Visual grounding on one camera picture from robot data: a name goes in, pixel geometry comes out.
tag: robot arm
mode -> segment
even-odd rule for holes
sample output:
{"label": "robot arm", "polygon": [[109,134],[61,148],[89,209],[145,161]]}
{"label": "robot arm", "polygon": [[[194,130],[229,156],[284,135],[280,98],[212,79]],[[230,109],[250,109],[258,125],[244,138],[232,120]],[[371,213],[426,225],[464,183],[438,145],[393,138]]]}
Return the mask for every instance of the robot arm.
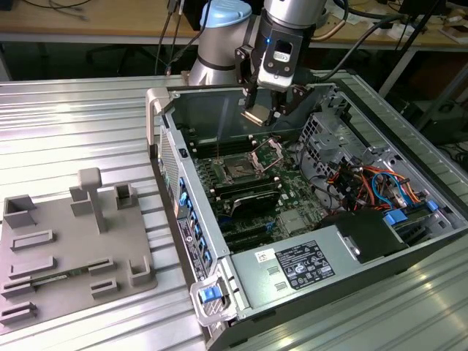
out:
{"label": "robot arm", "polygon": [[[286,98],[325,1],[265,0],[254,48],[243,46],[236,50],[238,82],[243,83],[246,94],[243,115],[250,121],[270,125],[280,114],[291,113],[312,92],[305,86],[294,86],[292,101]],[[252,74],[245,74],[242,57],[250,58]],[[271,90],[270,110],[255,104],[259,86]]]}

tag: table leg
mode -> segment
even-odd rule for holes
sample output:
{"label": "table leg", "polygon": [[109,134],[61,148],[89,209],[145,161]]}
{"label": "table leg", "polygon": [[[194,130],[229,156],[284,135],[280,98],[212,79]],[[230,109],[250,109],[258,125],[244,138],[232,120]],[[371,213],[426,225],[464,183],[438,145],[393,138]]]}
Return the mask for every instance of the table leg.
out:
{"label": "table leg", "polygon": [[455,90],[468,78],[468,64],[465,64],[464,67],[460,70],[460,72],[455,76],[455,78],[450,82],[450,84],[444,89],[444,91],[435,99],[431,107],[426,110],[426,112],[413,124],[418,130],[422,130],[426,126],[426,124],[431,120],[434,116],[434,113],[437,112],[442,104],[446,102]]}
{"label": "table leg", "polygon": [[400,75],[403,73],[404,69],[407,68],[408,64],[411,62],[413,56],[416,54],[416,50],[408,50],[404,53],[403,57],[399,61],[399,63],[395,66],[392,73],[388,76],[385,83],[383,83],[382,87],[379,90],[379,95],[381,97],[386,97],[388,92],[392,89],[393,85],[396,83]]}
{"label": "table leg", "polygon": [[11,80],[10,72],[8,71],[7,63],[2,51],[0,50],[0,82]]}

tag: aluminum extrusion table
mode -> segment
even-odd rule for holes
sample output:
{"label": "aluminum extrusion table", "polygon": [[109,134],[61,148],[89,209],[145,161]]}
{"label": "aluminum extrusion table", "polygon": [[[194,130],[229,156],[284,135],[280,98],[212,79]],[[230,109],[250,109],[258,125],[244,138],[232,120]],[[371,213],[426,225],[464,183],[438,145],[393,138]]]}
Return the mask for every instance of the aluminum extrusion table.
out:
{"label": "aluminum extrusion table", "polygon": [[[395,111],[356,76],[339,75],[388,125]],[[0,86],[0,198],[69,196],[76,171],[137,189],[158,287],[0,336],[2,350],[204,350],[146,153],[144,96],[174,78],[111,78]],[[468,201],[467,178],[409,125],[395,132]],[[368,138],[372,131],[361,131]],[[234,350],[466,350],[468,237],[405,273],[256,336]]]}

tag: wooden desk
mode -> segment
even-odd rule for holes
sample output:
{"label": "wooden desk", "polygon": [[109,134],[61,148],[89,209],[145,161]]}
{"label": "wooden desk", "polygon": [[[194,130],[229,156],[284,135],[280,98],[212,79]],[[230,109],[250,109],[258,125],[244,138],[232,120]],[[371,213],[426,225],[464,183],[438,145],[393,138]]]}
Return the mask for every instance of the wooden desk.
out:
{"label": "wooden desk", "polygon": [[[47,4],[45,0],[31,0],[37,4]],[[50,9],[31,6],[17,0],[10,12],[0,12],[0,42],[93,42],[118,44],[155,45],[164,26],[167,0],[93,0],[82,5],[83,14],[88,21],[79,20]],[[379,8],[393,12],[388,6],[375,0],[356,7],[358,10]],[[163,43],[172,42],[177,15],[173,16]],[[331,29],[339,19],[330,16],[328,24],[317,31],[323,34]],[[347,24],[334,37],[326,42],[312,43],[316,48],[349,48],[367,30],[368,23]],[[392,72],[385,83],[384,90],[389,91],[412,57],[419,50],[433,51],[468,51],[468,45],[460,45],[439,33],[440,25],[429,25],[429,30],[420,35],[408,50],[400,65]],[[177,44],[186,44],[196,32],[192,30],[183,16],[178,32]],[[386,35],[371,35],[362,48],[393,50],[396,40]],[[0,53],[0,80],[2,73]]]}

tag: white sticker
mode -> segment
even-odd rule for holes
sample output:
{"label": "white sticker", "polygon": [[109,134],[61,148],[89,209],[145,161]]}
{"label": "white sticker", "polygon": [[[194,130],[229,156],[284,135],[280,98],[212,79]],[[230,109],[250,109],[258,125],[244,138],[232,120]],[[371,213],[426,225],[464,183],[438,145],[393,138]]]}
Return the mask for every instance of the white sticker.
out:
{"label": "white sticker", "polygon": [[275,250],[268,249],[268,250],[255,252],[255,257],[257,258],[258,263],[272,260],[273,258],[275,258]]}

